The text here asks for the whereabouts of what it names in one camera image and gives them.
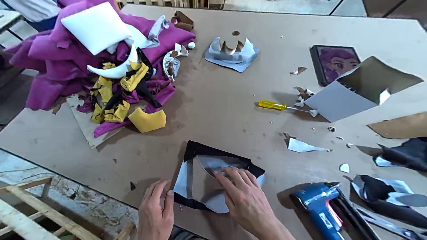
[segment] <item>yellow screwdriver handle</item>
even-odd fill
[[[287,108],[285,104],[267,101],[267,100],[259,101],[258,106],[260,106],[262,108],[271,108],[271,109],[276,109],[276,110],[280,110],[280,111],[285,110]]]

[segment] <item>table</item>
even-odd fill
[[[168,19],[176,9],[128,4],[123,11]],[[427,194],[426,179],[416,171],[376,167],[368,155],[345,143],[376,147],[399,145],[384,139],[365,125],[395,115],[425,111],[426,91],[421,83],[396,95],[384,105],[336,123],[305,113],[278,112],[254,105],[261,99],[293,104],[295,86],[318,92],[308,48],[314,44],[353,46],[359,57],[377,56],[387,64],[427,79],[427,37],[415,20],[331,17],[312,15],[229,12],[180,9],[194,21],[196,48],[181,58],[174,85],[177,92],[163,107],[166,127],[141,134],[134,128],[90,149],[67,104],[56,115],[24,109],[2,132],[0,147],[95,190],[138,207],[146,187],[159,178],[175,178],[188,140],[200,142],[252,159],[266,170],[263,189],[279,220],[296,239],[319,239],[307,216],[294,211],[287,194],[295,185],[339,181],[349,194],[356,174],[400,179],[416,192]],[[261,49],[243,73],[204,60],[211,41],[222,32],[238,30]],[[297,67],[308,69],[290,76]],[[413,100],[390,113],[405,97]],[[335,133],[327,130],[335,126]],[[333,152],[297,153],[286,149],[283,132]],[[349,163],[350,174],[339,171]],[[137,183],[130,191],[129,181]],[[215,214],[175,205],[175,224],[208,239],[249,239],[227,214]]]

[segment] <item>wooden frame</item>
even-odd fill
[[[26,240],[59,240],[58,236],[68,231],[81,240],[101,240],[88,230],[84,229],[82,226],[78,225],[74,221],[48,206],[46,203],[25,191],[27,188],[44,184],[41,196],[47,197],[51,183],[52,178],[46,177],[0,188],[0,194],[11,193],[22,202],[28,204],[38,211],[37,213],[27,217],[0,199],[0,221],[6,225],[6,227],[0,229],[0,236],[14,231]],[[53,233],[48,232],[34,221],[36,218],[41,216],[49,218],[56,224],[60,225],[61,228]],[[135,224],[133,222],[127,224],[116,237],[116,239],[127,239],[134,228]]]

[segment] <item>cardboard box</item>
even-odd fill
[[[421,78],[394,69],[372,56],[304,103],[335,122],[379,106],[392,94],[420,82],[423,82]]]

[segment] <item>hand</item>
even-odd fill
[[[139,240],[167,240],[173,228],[173,190],[164,199],[164,209],[160,206],[160,195],[170,183],[162,179],[153,183],[145,191],[139,207]]]
[[[216,171],[216,178],[225,187],[225,203],[231,217],[260,240],[294,240],[276,218],[257,179],[247,170],[235,167],[222,169],[233,182]]]

